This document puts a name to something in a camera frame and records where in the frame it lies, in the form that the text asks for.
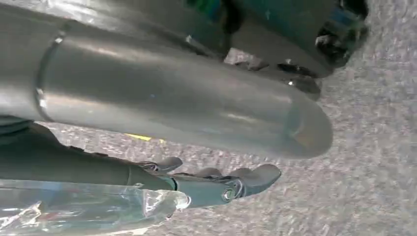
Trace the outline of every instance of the bolt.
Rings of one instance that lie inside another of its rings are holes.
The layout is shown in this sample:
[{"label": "bolt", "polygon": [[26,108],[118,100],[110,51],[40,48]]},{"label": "bolt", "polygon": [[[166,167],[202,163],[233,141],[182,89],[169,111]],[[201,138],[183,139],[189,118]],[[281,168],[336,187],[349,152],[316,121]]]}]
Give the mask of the bolt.
[{"label": "bolt", "polygon": [[228,188],[228,189],[224,190],[224,193],[222,195],[223,200],[226,201],[226,202],[230,202],[235,197],[236,197],[236,191],[232,188]]}]

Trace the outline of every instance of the yellow tag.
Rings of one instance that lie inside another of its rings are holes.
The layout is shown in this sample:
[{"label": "yellow tag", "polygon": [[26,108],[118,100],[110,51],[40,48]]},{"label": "yellow tag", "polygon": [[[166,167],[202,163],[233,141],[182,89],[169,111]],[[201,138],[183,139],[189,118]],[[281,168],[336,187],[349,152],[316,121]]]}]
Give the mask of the yellow tag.
[{"label": "yellow tag", "polygon": [[[152,139],[151,137],[146,137],[146,136],[142,136],[142,135],[135,135],[135,134],[126,134],[126,135],[130,136],[132,138],[140,139],[140,140],[144,140],[144,141],[150,141]],[[163,143],[165,143],[165,140],[160,139],[159,142],[163,144]]]},{"label": "yellow tag", "polygon": [[146,137],[146,136],[141,136],[141,135],[134,135],[134,134],[127,134],[128,136],[130,136],[130,137],[132,137],[132,138],[135,138],[135,139],[142,139],[142,140],[145,140],[145,141],[149,141],[149,140],[151,140],[152,138],[150,138],[150,137]]}]

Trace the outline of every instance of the carpeted floor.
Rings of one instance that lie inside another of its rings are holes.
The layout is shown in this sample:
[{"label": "carpeted floor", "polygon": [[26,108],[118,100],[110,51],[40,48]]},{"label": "carpeted floor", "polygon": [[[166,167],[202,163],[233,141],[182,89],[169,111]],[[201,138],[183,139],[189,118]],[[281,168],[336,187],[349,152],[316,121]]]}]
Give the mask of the carpeted floor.
[{"label": "carpeted floor", "polygon": [[[268,192],[228,206],[177,214],[150,236],[417,235],[417,3],[370,0],[371,36],[346,68],[323,81],[319,103],[334,144],[312,160],[272,160],[204,147],[143,142],[53,124],[69,145],[131,160],[178,156],[182,171],[224,172],[274,163],[283,177]],[[244,57],[233,52],[231,60]]]}]

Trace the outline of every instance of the silver metal tube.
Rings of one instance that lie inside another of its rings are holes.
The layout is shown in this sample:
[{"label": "silver metal tube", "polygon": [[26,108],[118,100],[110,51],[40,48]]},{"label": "silver metal tube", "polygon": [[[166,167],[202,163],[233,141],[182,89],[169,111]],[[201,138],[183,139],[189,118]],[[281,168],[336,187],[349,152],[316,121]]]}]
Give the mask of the silver metal tube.
[{"label": "silver metal tube", "polygon": [[268,78],[12,7],[1,6],[0,24],[1,115],[272,157],[331,146],[320,107]]}]

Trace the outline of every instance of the plastic wrap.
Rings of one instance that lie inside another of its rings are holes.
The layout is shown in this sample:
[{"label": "plastic wrap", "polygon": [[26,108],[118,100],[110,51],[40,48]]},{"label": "plastic wrap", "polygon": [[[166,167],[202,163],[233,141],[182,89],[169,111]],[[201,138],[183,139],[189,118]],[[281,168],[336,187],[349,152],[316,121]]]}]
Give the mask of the plastic wrap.
[{"label": "plastic wrap", "polygon": [[0,235],[140,235],[188,204],[138,186],[0,180]]},{"label": "plastic wrap", "polygon": [[138,12],[123,6],[122,1],[108,0],[2,0],[1,2],[33,11],[73,19],[101,29],[136,36],[132,20]]}]

